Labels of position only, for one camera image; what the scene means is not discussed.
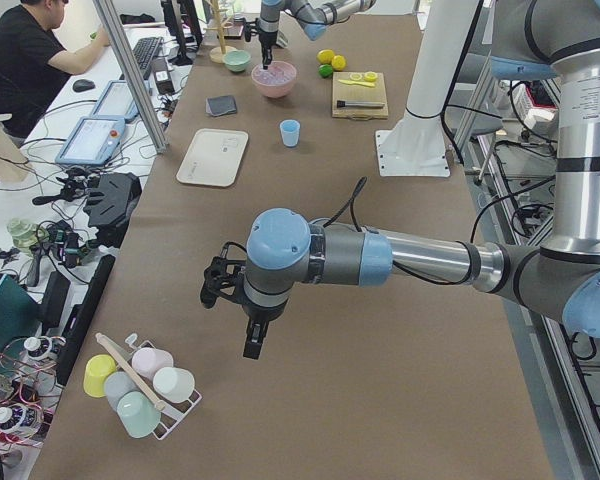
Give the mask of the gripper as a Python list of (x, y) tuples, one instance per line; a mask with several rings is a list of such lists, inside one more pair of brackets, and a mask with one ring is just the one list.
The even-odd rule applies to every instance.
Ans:
[(268, 32), (261, 30), (259, 32), (259, 41), (262, 47), (262, 67), (268, 69), (272, 63), (272, 48), (277, 42), (277, 31)]
[(243, 356), (258, 359), (267, 335), (269, 323), (280, 316), (280, 306), (264, 307), (248, 304), (243, 307), (248, 316)]

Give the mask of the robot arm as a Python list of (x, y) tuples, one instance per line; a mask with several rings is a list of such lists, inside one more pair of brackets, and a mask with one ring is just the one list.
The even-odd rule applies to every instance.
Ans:
[(550, 235), (538, 246), (477, 245), (265, 211), (240, 274), (246, 357), (259, 356), (295, 283), (380, 285), (394, 270), (469, 284), (600, 338), (600, 1), (498, 2), (492, 61), (498, 78), (561, 81)]
[(374, 0), (325, 1), (314, 7), (305, 0), (262, 1), (256, 31), (265, 70), (273, 61), (272, 49), (278, 40), (280, 16), (287, 12), (296, 20), (305, 35), (312, 41), (318, 39), (330, 25), (345, 21), (351, 15), (364, 12), (375, 5)]

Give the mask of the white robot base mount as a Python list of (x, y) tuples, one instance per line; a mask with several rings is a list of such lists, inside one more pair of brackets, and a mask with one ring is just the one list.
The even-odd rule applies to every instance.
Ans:
[(450, 175), (443, 109), (481, 10), (482, 3), (473, 0), (431, 4), (404, 115), (393, 129), (376, 132), (381, 176), (446, 178)]

